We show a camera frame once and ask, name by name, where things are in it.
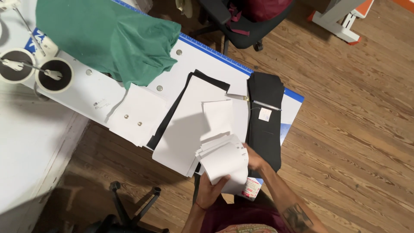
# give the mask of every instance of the tattoo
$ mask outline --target tattoo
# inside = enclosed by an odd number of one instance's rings
[[[298,203],[288,207],[283,213],[283,217],[286,219],[288,224],[297,233],[302,233],[313,226],[312,221],[302,210]]]

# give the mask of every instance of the label tag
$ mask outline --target label tag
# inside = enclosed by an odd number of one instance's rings
[[[266,108],[261,108],[260,113],[259,113],[259,119],[268,122],[271,113],[272,113],[271,110],[266,109]]]

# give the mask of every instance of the maroon shirt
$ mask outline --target maroon shirt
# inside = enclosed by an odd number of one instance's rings
[[[216,233],[231,225],[264,224],[278,233],[291,233],[276,209],[255,203],[213,204],[207,211],[200,233]]]

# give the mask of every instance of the red string bracelet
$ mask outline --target red string bracelet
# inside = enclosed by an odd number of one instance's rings
[[[202,210],[207,211],[206,209],[204,209],[203,207],[201,207],[200,204],[198,204],[197,202],[195,202],[196,205],[198,205],[198,207],[200,207]]]

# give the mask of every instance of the forearm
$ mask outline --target forearm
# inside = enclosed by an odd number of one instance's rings
[[[258,172],[269,188],[277,210],[296,233],[328,233],[314,212],[289,188],[268,163],[264,164]]]
[[[181,233],[200,233],[201,225],[204,220],[205,210],[200,208],[197,204],[191,207],[190,214],[185,222]]]

